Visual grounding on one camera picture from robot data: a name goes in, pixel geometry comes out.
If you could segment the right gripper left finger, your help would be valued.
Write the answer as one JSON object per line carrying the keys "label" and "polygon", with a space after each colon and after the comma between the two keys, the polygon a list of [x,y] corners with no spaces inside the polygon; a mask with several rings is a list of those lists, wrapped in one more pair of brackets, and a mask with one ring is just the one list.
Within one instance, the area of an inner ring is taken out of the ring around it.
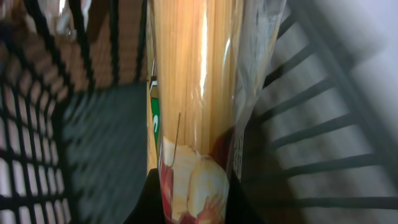
{"label": "right gripper left finger", "polygon": [[151,169],[139,200],[124,224],[164,224],[159,171]]}

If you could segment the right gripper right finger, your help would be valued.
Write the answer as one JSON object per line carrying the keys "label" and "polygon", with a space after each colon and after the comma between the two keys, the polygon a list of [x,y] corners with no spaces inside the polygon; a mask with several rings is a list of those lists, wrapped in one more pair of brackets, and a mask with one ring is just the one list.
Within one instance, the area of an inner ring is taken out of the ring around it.
{"label": "right gripper right finger", "polygon": [[226,224],[266,224],[250,204],[234,171],[229,183]]}

